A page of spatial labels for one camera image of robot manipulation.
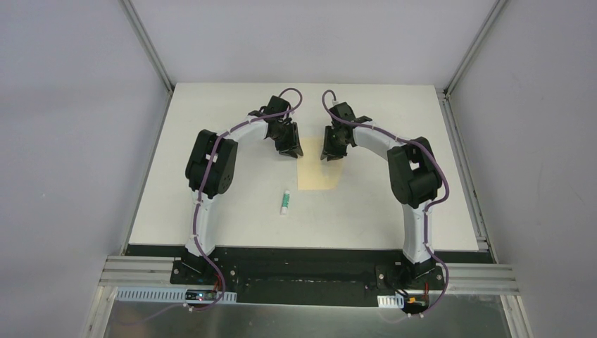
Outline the cream paper envelope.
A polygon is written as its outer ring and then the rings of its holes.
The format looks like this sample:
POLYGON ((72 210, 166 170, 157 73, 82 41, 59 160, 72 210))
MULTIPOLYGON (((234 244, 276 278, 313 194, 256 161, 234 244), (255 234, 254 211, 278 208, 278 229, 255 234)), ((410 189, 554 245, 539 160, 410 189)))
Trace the cream paper envelope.
POLYGON ((297 160, 297 189, 302 191, 335 189, 342 177, 344 160, 320 159, 322 139, 301 140, 303 156, 297 160))

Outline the green white glue stick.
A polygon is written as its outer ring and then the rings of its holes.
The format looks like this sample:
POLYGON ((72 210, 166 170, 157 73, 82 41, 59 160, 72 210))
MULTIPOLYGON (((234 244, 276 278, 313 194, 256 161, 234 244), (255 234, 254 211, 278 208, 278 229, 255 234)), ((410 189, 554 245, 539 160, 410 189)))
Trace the green white glue stick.
POLYGON ((280 206, 280 215, 287 215, 289 211, 289 201, 290 201, 291 192, 287 189, 284 191, 282 195, 282 201, 280 206))

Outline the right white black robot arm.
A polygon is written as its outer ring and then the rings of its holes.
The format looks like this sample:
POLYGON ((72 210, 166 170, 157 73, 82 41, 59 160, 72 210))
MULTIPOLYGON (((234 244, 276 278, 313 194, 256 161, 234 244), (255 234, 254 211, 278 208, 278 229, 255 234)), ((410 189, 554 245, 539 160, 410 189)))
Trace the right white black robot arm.
POLYGON ((346 102, 324 109, 332 124, 325 128, 322 160, 342 159, 349 146, 359 146, 387 162, 391 191, 403 208, 404 244, 399 277, 406 287, 418 288, 436 265, 429 240, 428 213, 445 180, 428 140, 406 140, 384 131, 367 116, 357 118, 346 102))

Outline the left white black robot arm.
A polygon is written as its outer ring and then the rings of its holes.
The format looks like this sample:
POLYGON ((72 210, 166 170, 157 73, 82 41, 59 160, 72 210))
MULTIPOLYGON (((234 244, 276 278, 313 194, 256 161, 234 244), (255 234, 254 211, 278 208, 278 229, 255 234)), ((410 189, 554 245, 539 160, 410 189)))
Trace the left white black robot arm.
POLYGON ((189 239, 182 262, 188 276, 197 284, 208 284, 215 274, 209 257, 214 243, 209 241, 210 208, 232 185, 239 142, 271 139, 278 154, 298 158, 303 155, 298 125, 292 106, 281 95, 271 96, 268 104, 251 111, 243 121, 218 134, 210 130, 198 133, 184 175, 194 199, 189 239))

